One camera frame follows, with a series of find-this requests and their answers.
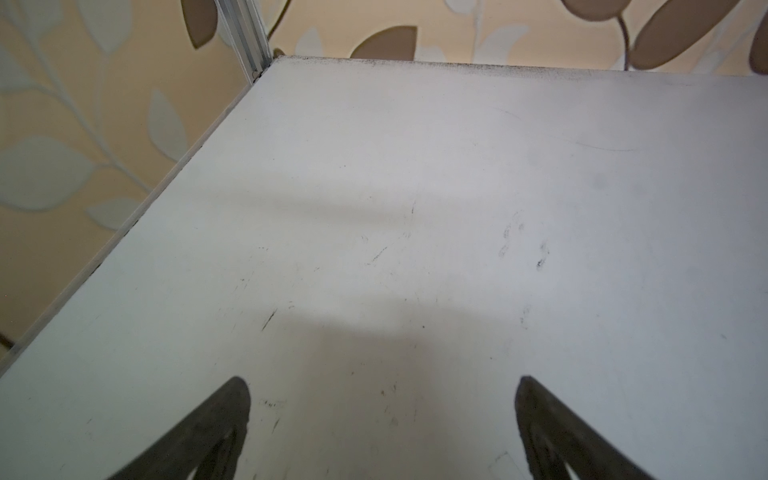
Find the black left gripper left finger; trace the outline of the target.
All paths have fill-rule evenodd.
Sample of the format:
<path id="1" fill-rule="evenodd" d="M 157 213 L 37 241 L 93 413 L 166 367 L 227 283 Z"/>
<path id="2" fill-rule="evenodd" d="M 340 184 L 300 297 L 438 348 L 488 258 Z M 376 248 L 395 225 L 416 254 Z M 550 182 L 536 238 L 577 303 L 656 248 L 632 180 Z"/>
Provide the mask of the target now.
<path id="1" fill-rule="evenodd" d="M 251 396 L 234 376 L 113 479 L 232 479 L 247 434 Z"/>

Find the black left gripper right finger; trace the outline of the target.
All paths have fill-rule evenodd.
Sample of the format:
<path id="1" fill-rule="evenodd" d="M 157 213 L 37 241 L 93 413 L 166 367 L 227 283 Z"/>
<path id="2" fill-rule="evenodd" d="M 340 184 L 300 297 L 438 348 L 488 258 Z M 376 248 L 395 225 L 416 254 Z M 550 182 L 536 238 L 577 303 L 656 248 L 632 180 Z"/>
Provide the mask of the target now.
<path id="1" fill-rule="evenodd" d="M 532 376 L 519 381 L 515 413 L 535 479 L 650 477 Z"/>

